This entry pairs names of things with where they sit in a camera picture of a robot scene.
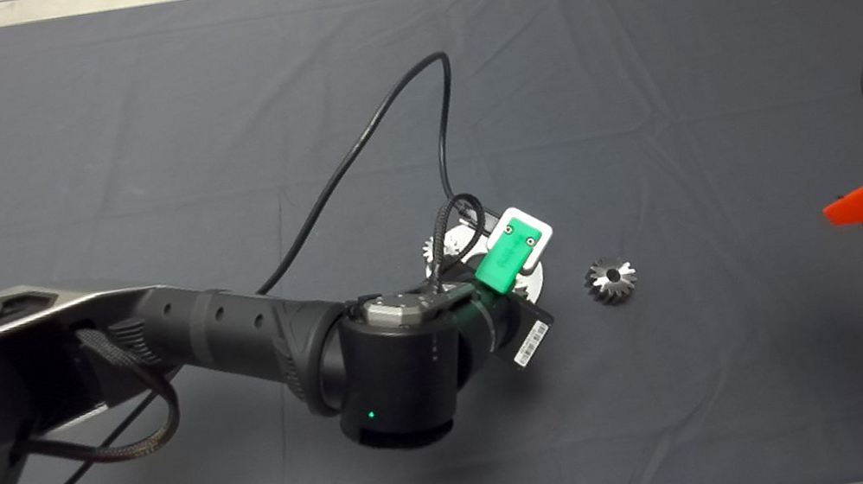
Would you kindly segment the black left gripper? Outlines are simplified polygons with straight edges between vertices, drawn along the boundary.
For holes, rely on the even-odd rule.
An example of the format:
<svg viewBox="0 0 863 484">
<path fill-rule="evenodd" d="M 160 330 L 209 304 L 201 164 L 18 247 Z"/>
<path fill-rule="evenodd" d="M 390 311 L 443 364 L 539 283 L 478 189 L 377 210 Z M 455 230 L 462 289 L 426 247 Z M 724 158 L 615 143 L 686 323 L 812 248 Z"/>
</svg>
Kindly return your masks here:
<svg viewBox="0 0 863 484">
<path fill-rule="evenodd" d="M 506 302 L 496 321 L 494 355 L 521 370 L 531 365 L 554 325 L 553 315 L 526 299 Z"/>
</svg>

